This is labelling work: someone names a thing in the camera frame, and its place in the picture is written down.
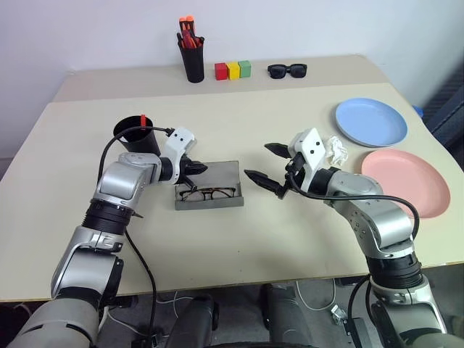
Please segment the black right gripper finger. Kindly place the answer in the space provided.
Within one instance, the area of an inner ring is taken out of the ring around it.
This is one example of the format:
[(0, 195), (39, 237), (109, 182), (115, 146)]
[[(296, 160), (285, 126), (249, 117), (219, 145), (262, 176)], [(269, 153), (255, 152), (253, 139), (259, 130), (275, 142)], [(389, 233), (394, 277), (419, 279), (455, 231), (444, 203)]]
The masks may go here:
[(278, 181), (274, 181), (268, 177), (268, 175), (261, 173), (256, 170), (245, 170), (245, 175), (259, 187), (277, 194), (281, 185)]
[(264, 147), (274, 153), (275, 155), (288, 159), (292, 158), (289, 148), (285, 144), (280, 144), (280, 143), (267, 143), (264, 145)]

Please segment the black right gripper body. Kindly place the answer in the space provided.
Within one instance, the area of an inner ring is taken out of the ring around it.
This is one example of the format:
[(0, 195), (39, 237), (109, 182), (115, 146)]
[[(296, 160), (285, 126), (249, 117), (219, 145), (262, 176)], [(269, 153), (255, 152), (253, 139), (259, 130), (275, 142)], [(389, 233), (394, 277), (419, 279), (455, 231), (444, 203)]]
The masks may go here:
[(288, 191), (299, 192), (305, 179), (305, 159), (302, 154), (297, 154), (285, 167), (285, 182), (277, 190), (277, 197), (283, 199)]

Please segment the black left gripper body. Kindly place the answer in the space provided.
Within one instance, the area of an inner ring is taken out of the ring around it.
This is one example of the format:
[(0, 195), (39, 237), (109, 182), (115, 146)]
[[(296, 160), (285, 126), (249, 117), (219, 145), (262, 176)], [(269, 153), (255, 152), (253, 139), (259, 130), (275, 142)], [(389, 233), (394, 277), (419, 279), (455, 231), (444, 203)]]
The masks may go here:
[(191, 163), (191, 159), (188, 156), (183, 155), (179, 163), (180, 172), (179, 172), (179, 177), (178, 177), (178, 184), (184, 184), (183, 177), (188, 176), (188, 164), (189, 163)]

